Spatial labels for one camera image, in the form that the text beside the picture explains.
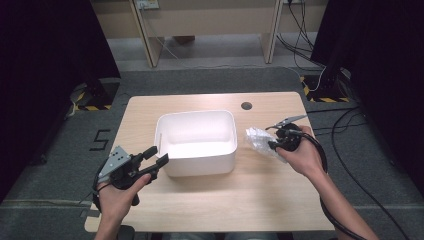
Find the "white plastic bin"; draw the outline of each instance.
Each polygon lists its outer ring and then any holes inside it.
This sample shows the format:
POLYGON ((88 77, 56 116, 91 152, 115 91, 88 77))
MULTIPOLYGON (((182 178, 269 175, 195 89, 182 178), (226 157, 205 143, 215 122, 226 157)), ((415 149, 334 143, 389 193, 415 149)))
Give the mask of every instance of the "white plastic bin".
POLYGON ((171 177, 228 173, 234 169, 237 133, 229 111, 196 111, 166 114, 159 118, 155 143, 158 157, 171 177))

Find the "small round hole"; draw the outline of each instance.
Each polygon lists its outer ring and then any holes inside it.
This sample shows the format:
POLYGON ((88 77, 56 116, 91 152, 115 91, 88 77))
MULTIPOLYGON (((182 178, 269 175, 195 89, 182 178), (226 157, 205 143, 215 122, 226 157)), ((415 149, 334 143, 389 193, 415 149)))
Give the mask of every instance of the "small round hole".
POLYGON ((252 109, 253 105, 250 102, 244 102, 241 104, 241 108, 244 110, 250 110, 252 109))

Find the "hazard tape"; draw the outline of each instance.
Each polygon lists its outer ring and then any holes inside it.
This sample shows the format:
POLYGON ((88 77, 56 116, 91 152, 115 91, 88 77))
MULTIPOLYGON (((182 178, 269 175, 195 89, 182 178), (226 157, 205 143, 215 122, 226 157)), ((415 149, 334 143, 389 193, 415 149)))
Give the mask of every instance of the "hazard tape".
POLYGON ((303 85, 303 91, 305 92, 306 99, 310 102, 349 102, 348 98, 334 98, 334 97, 314 97, 308 85, 304 82, 305 78, 300 77, 300 82, 303 85))
POLYGON ((84 98, 84 94, 85 92, 82 92, 78 98, 77 101, 75 102, 77 108, 76 110, 82 110, 82 111, 98 111, 98 110, 110 110, 110 108, 112 107, 112 105, 108 104, 108 105, 79 105, 78 103, 83 100, 84 98))

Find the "power strip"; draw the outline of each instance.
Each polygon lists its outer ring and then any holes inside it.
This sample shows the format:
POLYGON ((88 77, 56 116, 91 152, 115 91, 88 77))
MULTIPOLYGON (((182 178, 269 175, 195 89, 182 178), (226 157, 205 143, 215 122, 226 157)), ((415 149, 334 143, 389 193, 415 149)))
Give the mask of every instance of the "power strip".
POLYGON ((159 9, 158 0, 137 0, 136 2, 139 10, 159 9))

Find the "wooden table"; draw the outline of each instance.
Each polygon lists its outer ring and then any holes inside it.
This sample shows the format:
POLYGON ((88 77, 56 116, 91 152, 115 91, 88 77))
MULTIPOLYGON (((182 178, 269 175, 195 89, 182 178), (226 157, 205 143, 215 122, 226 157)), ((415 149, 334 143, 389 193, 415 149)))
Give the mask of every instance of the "wooden table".
MULTIPOLYGON (((130 99, 114 145, 137 154, 153 145, 161 115, 184 111, 228 110, 234 115, 238 148, 227 174, 158 179, 139 193, 123 224, 142 232, 230 232, 333 230, 312 184, 288 164, 266 157, 245 141, 249 127, 264 129, 283 118, 305 114, 297 93, 236 93, 142 96, 130 99), (251 110, 241 107, 253 105, 251 110)), ((296 122, 310 125, 307 118, 296 122)), ((154 163, 155 157, 142 167, 154 163)), ((100 218, 87 217, 97 231, 100 218)))

